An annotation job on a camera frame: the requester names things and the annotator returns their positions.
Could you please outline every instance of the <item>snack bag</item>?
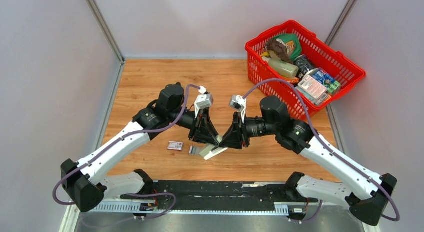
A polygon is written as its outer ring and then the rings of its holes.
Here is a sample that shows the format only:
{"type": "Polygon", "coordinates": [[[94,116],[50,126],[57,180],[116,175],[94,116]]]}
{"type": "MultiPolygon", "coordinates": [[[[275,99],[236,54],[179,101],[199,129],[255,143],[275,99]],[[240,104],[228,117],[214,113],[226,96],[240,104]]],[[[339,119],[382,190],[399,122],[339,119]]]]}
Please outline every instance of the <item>snack bag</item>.
{"type": "Polygon", "coordinates": [[[265,48],[271,58],[293,64],[293,61],[302,54],[301,43],[298,37],[292,33],[283,33],[265,44],[265,48]]]}

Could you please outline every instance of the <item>plastic bottle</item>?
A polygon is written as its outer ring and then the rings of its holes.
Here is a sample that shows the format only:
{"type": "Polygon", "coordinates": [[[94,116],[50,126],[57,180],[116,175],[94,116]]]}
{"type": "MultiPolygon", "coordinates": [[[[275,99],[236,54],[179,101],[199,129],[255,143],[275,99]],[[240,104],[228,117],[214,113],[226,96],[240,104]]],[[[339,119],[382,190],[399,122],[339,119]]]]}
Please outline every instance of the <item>plastic bottle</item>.
{"type": "Polygon", "coordinates": [[[268,62],[268,65],[283,77],[295,79],[298,74],[299,67],[296,65],[275,58],[262,57],[262,59],[268,62]]]}

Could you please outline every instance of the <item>red plastic basket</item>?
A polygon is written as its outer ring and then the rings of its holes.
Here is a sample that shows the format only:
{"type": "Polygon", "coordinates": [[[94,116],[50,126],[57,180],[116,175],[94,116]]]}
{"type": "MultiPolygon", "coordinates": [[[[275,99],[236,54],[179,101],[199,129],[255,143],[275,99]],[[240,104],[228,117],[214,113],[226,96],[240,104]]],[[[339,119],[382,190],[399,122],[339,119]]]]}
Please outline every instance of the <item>red plastic basket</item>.
{"type": "MultiPolygon", "coordinates": [[[[310,32],[296,21],[289,20],[282,25],[268,29],[257,38],[247,42],[245,47],[247,51],[247,76],[254,84],[267,79],[282,79],[260,56],[265,52],[265,43],[281,34],[297,35],[302,47],[302,54],[306,55],[317,67],[323,68],[341,84],[340,92],[320,106],[314,105],[303,94],[301,95],[310,116],[315,115],[331,102],[345,96],[355,87],[357,82],[365,78],[365,71],[347,59],[341,52],[334,51],[321,42],[316,34],[310,32]]],[[[300,101],[287,85],[275,81],[263,84],[259,89],[267,96],[277,96],[283,101],[292,117],[299,120],[306,119],[305,110],[300,101]]]]}

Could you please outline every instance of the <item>wooden tabletop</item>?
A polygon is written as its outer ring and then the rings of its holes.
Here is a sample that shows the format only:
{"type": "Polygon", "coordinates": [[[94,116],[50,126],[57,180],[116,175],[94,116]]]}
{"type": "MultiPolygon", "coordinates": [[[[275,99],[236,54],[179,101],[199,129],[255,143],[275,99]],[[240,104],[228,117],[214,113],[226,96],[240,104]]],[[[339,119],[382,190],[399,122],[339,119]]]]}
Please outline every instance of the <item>wooden tabletop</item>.
{"type": "MultiPolygon", "coordinates": [[[[232,95],[244,95],[253,84],[247,76],[246,60],[127,60],[111,111],[103,143],[118,134],[139,110],[158,98],[168,84],[180,82],[204,86],[214,98],[211,120],[220,135],[230,127],[234,110],[229,107],[232,95]]],[[[199,92],[190,89],[188,104],[199,92]]],[[[260,90],[247,99],[248,117],[261,115],[260,90]]],[[[335,140],[326,111],[316,114],[313,126],[333,145],[335,140]]],[[[325,169],[277,144],[275,136],[252,138],[250,147],[228,149],[204,160],[189,154],[190,146],[202,146],[188,139],[189,131],[174,126],[150,143],[136,149],[122,160],[109,175],[121,175],[143,169],[153,180],[261,181],[284,182],[293,172],[316,179],[337,181],[325,169]],[[167,150],[169,141],[183,142],[182,151],[167,150]]]]}

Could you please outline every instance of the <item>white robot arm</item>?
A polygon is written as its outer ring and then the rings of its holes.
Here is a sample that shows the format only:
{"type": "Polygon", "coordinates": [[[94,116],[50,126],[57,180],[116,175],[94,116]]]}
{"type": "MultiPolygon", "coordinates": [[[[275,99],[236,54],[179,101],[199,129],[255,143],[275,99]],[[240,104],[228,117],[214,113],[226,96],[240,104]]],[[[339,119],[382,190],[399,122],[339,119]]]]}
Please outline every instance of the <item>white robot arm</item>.
{"type": "Polygon", "coordinates": [[[174,121],[173,124],[190,130],[188,138],[191,141],[206,144],[198,152],[192,149],[192,154],[198,154],[205,160],[227,148],[246,148],[252,137],[276,136],[282,147],[316,162],[341,181],[322,181],[294,172],[286,182],[288,193],[340,205],[362,222],[378,224],[388,203],[380,187],[391,195],[397,183],[392,175],[380,176],[338,151],[307,123],[292,119],[287,106],[276,96],[262,99],[262,117],[254,118],[246,117],[246,99],[233,96],[230,106],[237,112],[228,131],[220,136],[209,115],[212,95],[204,88],[201,93],[197,97],[195,111],[190,111],[186,109],[187,101],[182,105],[184,89],[179,83],[170,84],[160,92],[157,100],[140,110],[121,132],[101,148],[77,162],[66,160],[61,165],[61,183],[80,211],[90,211],[103,199],[148,193],[153,181],[141,169],[127,175],[107,176],[107,173],[132,151],[165,131],[165,127],[172,126],[170,123],[174,121]]]}

